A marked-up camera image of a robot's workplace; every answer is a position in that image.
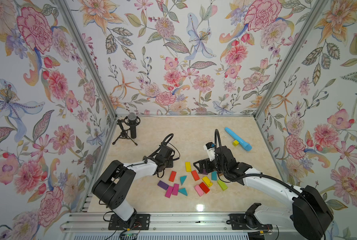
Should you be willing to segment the purple rectangular block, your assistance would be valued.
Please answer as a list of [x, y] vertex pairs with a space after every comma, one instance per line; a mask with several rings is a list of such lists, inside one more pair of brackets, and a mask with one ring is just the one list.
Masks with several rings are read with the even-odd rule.
[[166, 184], [166, 183], [163, 182], [163, 181], [159, 181], [157, 185], [158, 185], [160, 188], [164, 189], [165, 191], [169, 188], [169, 185]]

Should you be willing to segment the magenta rectangular block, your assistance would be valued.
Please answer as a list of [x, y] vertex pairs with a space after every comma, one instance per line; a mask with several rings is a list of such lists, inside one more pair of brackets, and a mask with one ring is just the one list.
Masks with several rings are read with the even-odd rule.
[[165, 197], [166, 198], [170, 198], [173, 192], [173, 187], [172, 186], [168, 186], [166, 192], [165, 192]]
[[172, 195], [177, 196], [179, 192], [179, 184], [174, 184], [173, 185], [173, 190], [172, 190]]

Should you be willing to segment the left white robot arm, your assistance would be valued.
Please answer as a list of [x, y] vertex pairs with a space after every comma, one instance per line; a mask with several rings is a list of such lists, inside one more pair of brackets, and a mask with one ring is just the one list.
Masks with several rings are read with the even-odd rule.
[[172, 168], [173, 161], [177, 160], [174, 155], [174, 149], [161, 145], [140, 162], [123, 164], [118, 160], [112, 161], [93, 184], [91, 193], [122, 223], [131, 225], [135, 220], [136, 210], [126, 201], [126, 196], [133, 181], [157, 176], [166, 168]]

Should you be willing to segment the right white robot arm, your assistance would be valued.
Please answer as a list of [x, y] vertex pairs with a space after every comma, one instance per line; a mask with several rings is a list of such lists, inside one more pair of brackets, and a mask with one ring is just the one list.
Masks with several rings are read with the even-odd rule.
[[214, 144], [208, 143], [204, 149], [208, 158], [193, 164], [200, 173], [223, 174], [228, 182], [254, 188], [284, 205], [272, 208], [254, 203], [243, 216], [231, 217], [232, 225], [243, 225], [251, 230], [272, 225], [294, 229], [308, 240], [326, 239], [333, 214], [314, 187], [293, 186], [265, 175], [249, 164], [237, 162], [226, 146], [215, 148]]

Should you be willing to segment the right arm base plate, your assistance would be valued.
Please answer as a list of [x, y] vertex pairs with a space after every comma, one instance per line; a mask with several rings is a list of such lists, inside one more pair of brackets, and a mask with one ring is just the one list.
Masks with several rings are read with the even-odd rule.
[[246, 214], [229, 214], [226, 223], [231, 225], [233, 230], [267, 231], [273, 229], [272, 225], [263, 225], [254, 216]]

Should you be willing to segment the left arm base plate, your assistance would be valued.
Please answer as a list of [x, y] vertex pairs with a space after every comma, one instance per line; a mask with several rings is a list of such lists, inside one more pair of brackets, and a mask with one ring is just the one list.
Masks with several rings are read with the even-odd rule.
[[149, 230], [150, 214], [135, 214], [132, 215], [127, 221], [121, 219], [116, 214], [112, 214], [109, 220], [109, 230]]

